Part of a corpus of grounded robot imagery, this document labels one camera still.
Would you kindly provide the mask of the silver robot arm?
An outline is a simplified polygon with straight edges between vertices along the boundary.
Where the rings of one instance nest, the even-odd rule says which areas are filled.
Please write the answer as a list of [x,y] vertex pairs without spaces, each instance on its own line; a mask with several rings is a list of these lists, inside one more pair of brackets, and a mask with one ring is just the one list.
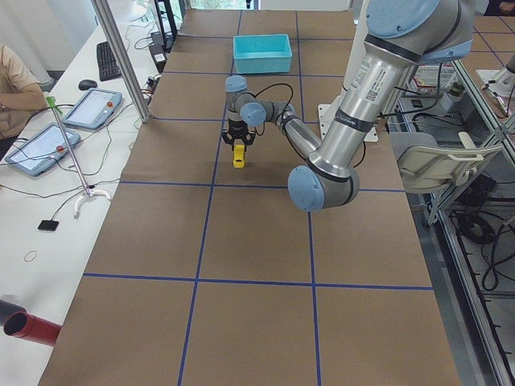
[[274,123],[304,160],[288,177],[288,191],[304,211],[351,202],[359,190],[352,160],[402,73],[415,65],[465,57],[472,48],[473,1],[371,1],[361,12],[365,54],[324,138],[318,138],[286,102],[263,101],[245,77],[225,81],[229,127]]

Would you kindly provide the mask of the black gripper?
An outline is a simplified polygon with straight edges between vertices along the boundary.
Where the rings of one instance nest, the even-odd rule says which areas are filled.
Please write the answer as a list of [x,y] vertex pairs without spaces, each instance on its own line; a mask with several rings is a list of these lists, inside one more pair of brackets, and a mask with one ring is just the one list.
[[235,142],[236,140],[248,142],[250,140],[248,125],[244,121],[229,120],[227,139],[230,142]]

